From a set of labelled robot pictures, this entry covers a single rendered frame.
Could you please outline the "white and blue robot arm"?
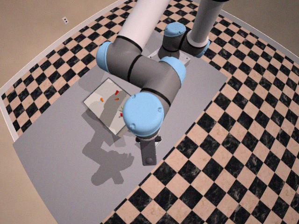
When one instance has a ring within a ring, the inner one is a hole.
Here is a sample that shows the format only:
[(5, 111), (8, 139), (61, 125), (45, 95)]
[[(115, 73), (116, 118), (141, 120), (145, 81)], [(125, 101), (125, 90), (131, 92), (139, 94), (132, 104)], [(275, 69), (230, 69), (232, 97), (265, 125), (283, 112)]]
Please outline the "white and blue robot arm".
[(155, 138), (186, 75), (179, 50), (201, 58), (210, 44), (207, 36), (230, 0), (201, 0), (190, 31), (182, 23), (168, 24), (157, 62), (141, 53), (170, 1), (138, 0), (115, 41), (104, 42), (96, 53), (102, 70), (141, 88), (126, 100), (122, 116), (140, 139), (143, 166), (157, 164)]

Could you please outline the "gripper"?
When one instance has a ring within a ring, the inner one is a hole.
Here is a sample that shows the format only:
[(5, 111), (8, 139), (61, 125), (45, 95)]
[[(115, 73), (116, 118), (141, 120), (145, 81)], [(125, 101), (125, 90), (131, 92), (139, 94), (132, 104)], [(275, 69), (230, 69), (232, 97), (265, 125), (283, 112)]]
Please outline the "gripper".
[[(157, 136), (157, 137), (155, 138), (155, 142), (159, 142), (159, 141), (161, 141), (160, 139), (161, 139), (161, 136)], [(140, 142), (139, 138), (136, 138), (135, 140), (136, 140), (136, 142)]]

